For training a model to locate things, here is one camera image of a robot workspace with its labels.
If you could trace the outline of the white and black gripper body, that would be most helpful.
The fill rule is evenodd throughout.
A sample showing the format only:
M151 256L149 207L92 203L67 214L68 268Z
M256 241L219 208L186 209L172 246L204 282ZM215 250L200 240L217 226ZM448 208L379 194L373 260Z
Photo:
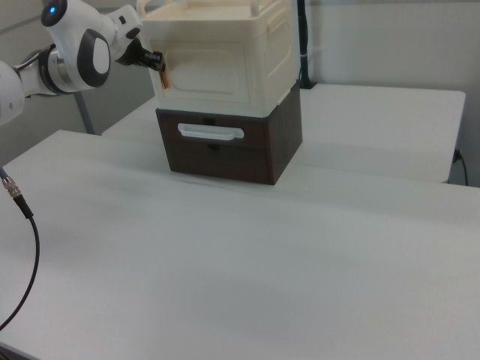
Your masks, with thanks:
M110 61L124 66L146 67L146 50L138 38L143 24L134 7L127 4L106 16L113 24L113 36L109 40Z

